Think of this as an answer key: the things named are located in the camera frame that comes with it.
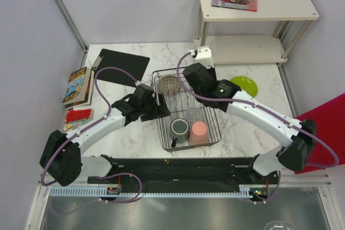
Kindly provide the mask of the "clear glass tumbler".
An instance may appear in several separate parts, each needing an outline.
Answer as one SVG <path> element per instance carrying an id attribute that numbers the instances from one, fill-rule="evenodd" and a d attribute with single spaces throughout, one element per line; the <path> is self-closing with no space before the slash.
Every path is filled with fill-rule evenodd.
<path id="1" fill-rule="evenodd" d="M 202 120 L 202 114 L 199 108 L 191 107 L 186 111 L 186 120 L 193 125 L 197 121 Z"/>

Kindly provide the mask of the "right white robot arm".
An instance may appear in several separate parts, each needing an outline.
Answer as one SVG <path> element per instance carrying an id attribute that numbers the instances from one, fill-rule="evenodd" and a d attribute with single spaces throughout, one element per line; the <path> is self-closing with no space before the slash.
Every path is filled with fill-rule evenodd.
<path id="1" fill-rule="evenodd" d="M 210 70 L 200 63 L 189 65 L 182 74 L 197 95 L 198 102 L 238 116 L 278 141 L 278 147 L 254 157 L 247 169 L 250 182 L 260 183 L 271 172 L 283 168 L 295 172 L 304 169 L 315 147 L 315 141 L 310 137 L 310 134 L 316 131 L 315 122 L 310 119 L 301 122 L 275 113 L 269 107 L 257 103 L 231 81 L 217 80 Z"/>

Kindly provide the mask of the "black wire dish rack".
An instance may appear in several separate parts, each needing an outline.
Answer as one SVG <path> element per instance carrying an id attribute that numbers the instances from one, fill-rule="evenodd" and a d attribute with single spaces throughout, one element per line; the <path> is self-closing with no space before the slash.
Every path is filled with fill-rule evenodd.
<path id="1" fill-rule="evenodd" d="M 161 147 L 168 152 L 214 145 L 222 139 L 216 111 L 198 102 L 183 87 L 189 87 L 174 68 L 151 74 L 158 101 L 164 102 L 170 115 L 157 119 Z"/>

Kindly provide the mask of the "pink plastic cup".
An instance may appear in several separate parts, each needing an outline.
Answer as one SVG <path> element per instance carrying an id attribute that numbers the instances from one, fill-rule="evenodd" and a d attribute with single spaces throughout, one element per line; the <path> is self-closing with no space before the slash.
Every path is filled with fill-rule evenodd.
<path id="1" fill-rule="evenodd" d="M 208 128 L 204 122 L 197 121 L 192 125 L 189 142 L 192 145 L 207 144 L 209 142 Z"/>

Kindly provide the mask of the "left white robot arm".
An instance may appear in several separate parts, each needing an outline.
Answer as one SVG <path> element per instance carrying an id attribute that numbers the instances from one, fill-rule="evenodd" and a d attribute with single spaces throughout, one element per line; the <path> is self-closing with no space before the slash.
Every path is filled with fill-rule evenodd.
<path id="1" fill-rule="evenodd" d="M 67 133 L 52 132 L 39 162 L 44 169 L 41 177 L 49 174 L 60 186 L 70 185 L 78 177 L 96 177 L 113 183 L 119 174 L 108 156 L 85 157 L 83 154 L 105 136 L 132 122 L 167 116 L 170 111 L 163 94 L 156 94 L 153 88 L 140 84 L 134 93 L 115 101 L 98 118 Z"/>

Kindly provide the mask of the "lime green plate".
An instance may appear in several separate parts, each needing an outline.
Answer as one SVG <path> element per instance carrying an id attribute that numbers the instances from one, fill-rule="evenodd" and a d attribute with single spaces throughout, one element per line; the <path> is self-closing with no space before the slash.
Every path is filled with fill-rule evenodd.
<path id="1" fill-rule="evenodd" d="M 246 91 L 251 97 L 256 97 L 256 95 L 258 94 L 257 84 L 254 80 L 247 76 L 236 76 L 233 77 L 230 81 Z"/>

